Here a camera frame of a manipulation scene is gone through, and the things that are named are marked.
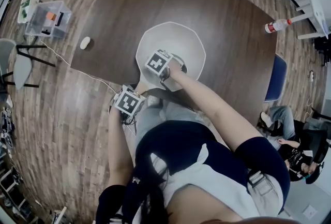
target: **plastic bottle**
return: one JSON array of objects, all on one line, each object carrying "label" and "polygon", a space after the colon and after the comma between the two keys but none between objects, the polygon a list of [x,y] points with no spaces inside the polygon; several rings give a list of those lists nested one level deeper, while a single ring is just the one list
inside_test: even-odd
[{"label": "plastic bottle", "polygon": [[265,30],[267,31],[267,33],[273,33],[285,29],[290,24],[292,24],[292,21],[290,19],[280,19],[276,20],[275,22],[267,23],[265,25]]}]

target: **octagonal white bowl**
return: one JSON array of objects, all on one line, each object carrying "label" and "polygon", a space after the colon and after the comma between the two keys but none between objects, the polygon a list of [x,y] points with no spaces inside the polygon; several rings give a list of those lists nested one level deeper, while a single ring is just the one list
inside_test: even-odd
[{"label": "octagonal white bowl", "polygon": [[[187,67],[187,75],[198,79],[206,60],[206,52],[195,31],[174,22],[166,22],[147,30],[140,40],[136,61],[140,69],[140,81],[147,84],[149,89],[165,89],[160,79],[145,68],[145,63],[151,54],[158,49],[179,56]],[[172,79],[165,80],[165,85],[171,91],[182,87]]]}]

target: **white shoe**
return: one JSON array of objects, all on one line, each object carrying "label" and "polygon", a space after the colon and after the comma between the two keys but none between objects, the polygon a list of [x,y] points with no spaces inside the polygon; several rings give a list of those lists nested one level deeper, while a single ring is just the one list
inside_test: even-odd
[{"label": "white shoe", "polygon": [[270,127],[273,124],[270,116],[268,116],[265,112],[261,112],[260,117],[267,127]]},{"label": "white shoe", "polygon": [[10,108],[13,108],[14,105],[12,104],[12,100],[10,98],[10,95],[8,94],[8,97],[7,97],[7,101],[6,101],[6,104],[9,105]]},{"label": "white shoe", "polygon": [[147,98],[147,106],[156,106],[160,104],[160,98],[149,95]]}]

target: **floor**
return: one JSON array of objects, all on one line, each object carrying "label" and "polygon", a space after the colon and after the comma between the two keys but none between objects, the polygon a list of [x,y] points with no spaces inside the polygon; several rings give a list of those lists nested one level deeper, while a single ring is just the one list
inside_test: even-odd
[{"label": "floor", "polygon": [[[23,41],[24,28],[16,23],[20,1],[11,1],[0,27],[1,38]],[[64,1],[73,11],[68,34],[63,40],[45,41],[70,62],[88,10],[95,0],[57,1]],[[250,1],[274,19],[298,15],[290,0]],[[296,39],[297,34],[310,32],[308,22],[300,21],[278,33],[277,53],[287,62],[287,78],[281,99],[264,104],[265,109],[274,104],[286,104],[292,108],[295,119],[303,120],[308,109],[310,70],[314,71],[316,80],[314,106],[321,108],[326,69],[320,66],[321,58],[314,52],[311,42]],[[32,53],[54,62],[56,68],[36,62],[29,83],[37,83],[40,88],[9,89],[18,138],[13,163],[22,173],[28,201],[44,220],[49,210],[67,206],[66,215],[72,221],[92,223],[98,197],[109,178],[107,118],[113,93],[104,84],[70,69],[50,50]]]}]

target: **brown wooden table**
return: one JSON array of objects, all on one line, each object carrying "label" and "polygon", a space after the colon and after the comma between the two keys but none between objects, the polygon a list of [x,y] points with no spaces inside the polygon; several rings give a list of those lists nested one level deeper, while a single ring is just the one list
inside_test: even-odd
[{"label": "brown wooden table", "polygon": [[264,32],[272,18],[248,0],[96,0],[71,67],[118,83],[137,83],[135,54],[144,32],[163,22],[199,35],[206,63],[199,81],[252,124],[262,110],[274,63],[277,34]]}]

